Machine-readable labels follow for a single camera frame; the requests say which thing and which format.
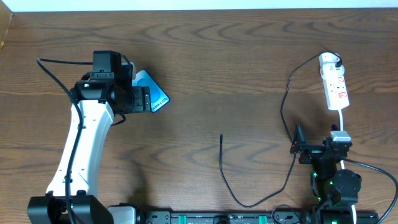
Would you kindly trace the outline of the blue screen smartphone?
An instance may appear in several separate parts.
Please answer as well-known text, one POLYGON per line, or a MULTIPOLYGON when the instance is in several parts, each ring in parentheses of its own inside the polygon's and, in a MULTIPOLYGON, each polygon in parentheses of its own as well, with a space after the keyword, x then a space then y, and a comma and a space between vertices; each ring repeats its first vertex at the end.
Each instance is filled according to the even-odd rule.
POLYGON ((158 112, 170 102, 169 96, 156 83, 156 81, 145 71, 136 73, 136 78, 132 81, 132 86, 148 86, 150 89, 151 111, 158 112))

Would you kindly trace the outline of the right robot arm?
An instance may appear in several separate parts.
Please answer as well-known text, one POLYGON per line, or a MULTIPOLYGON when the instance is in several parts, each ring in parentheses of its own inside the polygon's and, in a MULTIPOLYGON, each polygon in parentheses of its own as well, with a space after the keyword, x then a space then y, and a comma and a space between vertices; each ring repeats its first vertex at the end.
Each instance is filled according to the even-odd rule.
POLYGON ((311 185, 319 204, 307 212, 303 221, 307 223, 354 222, 352 206, 358 202, 361 176, 337 165, 347 157, 352 146, 346 131, 332 130, 321 145, 307 144, 304 130, 295 125, 291 154, 299 153, 300 164, 312 166, 311 185))

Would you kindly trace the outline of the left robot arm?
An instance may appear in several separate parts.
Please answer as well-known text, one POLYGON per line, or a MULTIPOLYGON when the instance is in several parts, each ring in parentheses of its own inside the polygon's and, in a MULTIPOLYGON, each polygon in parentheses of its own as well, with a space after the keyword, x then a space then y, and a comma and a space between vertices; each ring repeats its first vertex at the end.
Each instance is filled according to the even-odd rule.
POLYGON ((31 223, 140 223, 132 205, 105 207, 98 200, 98 174, 114 117, 150 111, 146 86, 135 86, 135 65, 98 68, 68 91, 72 101, 70 129, 58 169, 44 196, 31 197, 31 223))

